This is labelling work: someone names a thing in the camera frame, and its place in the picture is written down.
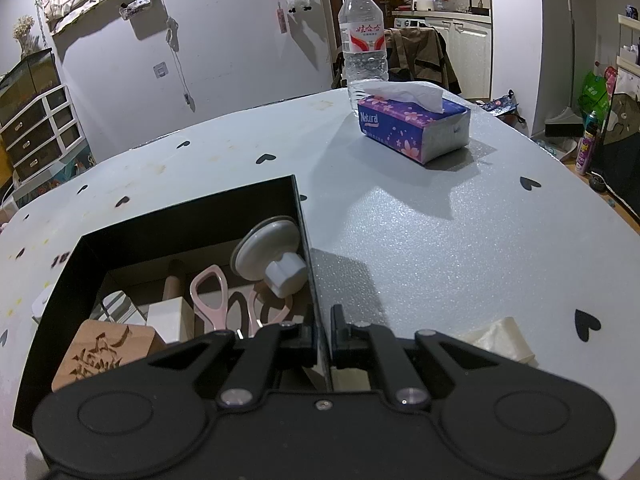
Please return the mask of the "wooden engraved coaster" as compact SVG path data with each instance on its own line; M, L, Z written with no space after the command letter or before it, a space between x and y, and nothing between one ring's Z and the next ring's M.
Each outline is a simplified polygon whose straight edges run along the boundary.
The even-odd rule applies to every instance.
M153 327L87 320L78 328L52 380L56 391L167 348Z

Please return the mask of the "purple tissue pack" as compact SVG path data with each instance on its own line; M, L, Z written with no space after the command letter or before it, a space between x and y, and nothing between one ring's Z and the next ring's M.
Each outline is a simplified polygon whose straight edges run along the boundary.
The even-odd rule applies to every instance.
M430 82L365 81L361 132L421 165L470 142L471 110Z

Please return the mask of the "crumpled white tissue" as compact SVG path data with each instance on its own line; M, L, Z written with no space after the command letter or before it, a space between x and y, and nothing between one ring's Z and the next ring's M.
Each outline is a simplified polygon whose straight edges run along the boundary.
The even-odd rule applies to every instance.
M485 327L471 330L459 336L459 339L476 348L522 364L529 364L535 359L535 353L529 347L518 323L512 316L500 318Z

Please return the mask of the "wooden cylinder stick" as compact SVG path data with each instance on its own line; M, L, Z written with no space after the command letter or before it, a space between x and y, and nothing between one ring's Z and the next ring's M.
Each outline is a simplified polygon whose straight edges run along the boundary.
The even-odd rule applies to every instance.
M171 260L168 264L168 275L164 283L163 300L171 300L183 296L184 270L180 260Z

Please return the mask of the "white drawer cabinet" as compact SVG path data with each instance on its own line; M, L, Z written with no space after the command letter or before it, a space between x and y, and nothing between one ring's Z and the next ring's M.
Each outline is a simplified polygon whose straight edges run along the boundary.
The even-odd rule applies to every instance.
M66 84L36 96L2 127L1 140L20 182L81 146L85 133Z

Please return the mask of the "brown jacket on chair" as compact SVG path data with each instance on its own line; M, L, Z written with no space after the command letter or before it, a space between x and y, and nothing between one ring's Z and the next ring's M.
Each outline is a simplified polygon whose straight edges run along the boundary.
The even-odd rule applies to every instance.
M426 81L461 93L444 37L434 28L389 28L385 31L388 79Z

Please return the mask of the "black cardboard box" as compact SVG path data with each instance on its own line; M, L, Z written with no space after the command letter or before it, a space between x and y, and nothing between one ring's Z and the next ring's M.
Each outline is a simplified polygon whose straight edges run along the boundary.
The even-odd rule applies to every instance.
M194 198L83 235L49 297L18 384L12 426L30 436L32 416L51 392L80 324L123 292L137 307L160 300L172 262L187 281L213 263L228 269L233 247L259 222L305 225L306 195L285 176Z

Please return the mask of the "purple spray can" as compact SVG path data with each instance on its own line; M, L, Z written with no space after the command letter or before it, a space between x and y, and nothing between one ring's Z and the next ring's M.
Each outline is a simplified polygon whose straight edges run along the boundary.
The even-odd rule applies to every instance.
M577 147L575 171L584 176L587 172L593 150L598 140L600 122L597 113L593 110L586 119L585 131Z

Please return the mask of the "white cube block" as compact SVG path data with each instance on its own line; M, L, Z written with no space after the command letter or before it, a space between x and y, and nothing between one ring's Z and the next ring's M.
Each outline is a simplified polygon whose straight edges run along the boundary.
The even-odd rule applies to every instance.
M194 338L194 311L182 297L150 304L146 325L165 344L182 344Z

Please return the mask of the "white suction cup knob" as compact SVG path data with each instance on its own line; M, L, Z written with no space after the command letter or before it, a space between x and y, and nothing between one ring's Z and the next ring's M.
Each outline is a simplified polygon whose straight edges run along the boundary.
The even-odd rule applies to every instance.
M244 280L263 281L280 299L293 296L308 280L306 262L297 252L301 240L290 217L268 218L235 246L230 268Z

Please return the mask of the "glass terrarium tank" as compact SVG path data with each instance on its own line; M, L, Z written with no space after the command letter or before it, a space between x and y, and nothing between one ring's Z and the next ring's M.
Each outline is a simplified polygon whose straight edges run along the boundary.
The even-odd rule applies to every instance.
M0 122L5 126L36 96L61 83L51 49L27 55L1 79Z

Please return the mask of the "clear plastic water bottle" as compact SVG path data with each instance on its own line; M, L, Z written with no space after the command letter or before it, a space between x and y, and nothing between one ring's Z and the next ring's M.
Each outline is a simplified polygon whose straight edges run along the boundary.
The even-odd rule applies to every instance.
M352 114L373 81L388 81L388 63L383 11L374 0L344 0L338 12L343 77L347 84Z

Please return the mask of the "green plastic bag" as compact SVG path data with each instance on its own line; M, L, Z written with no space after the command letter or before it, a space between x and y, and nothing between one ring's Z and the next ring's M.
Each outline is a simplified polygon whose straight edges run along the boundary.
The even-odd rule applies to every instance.
M582 116L587 117L593 113L598 122L603 122L608 112L608 88L604 77L589 72L585 76L577 103Z

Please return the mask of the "white round hook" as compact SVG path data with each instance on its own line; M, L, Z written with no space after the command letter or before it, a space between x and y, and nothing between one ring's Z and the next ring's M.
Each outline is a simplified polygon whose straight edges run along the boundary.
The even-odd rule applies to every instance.
M41 321L43 312L44 310L46 310L47 303L49 301L49 298L51 296L51 292L53 289L54 289L54 285L49 284L40 292L38 297L32 303L32 320L36 324L39 324Z

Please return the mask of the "white grey striped holder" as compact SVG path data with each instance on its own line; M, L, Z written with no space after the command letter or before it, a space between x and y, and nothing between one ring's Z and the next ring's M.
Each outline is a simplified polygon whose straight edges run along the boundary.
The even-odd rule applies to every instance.
M146 324L146 312L135 306L131 299L121 290L99 299L90 314L90 318L95 321L119 324Z

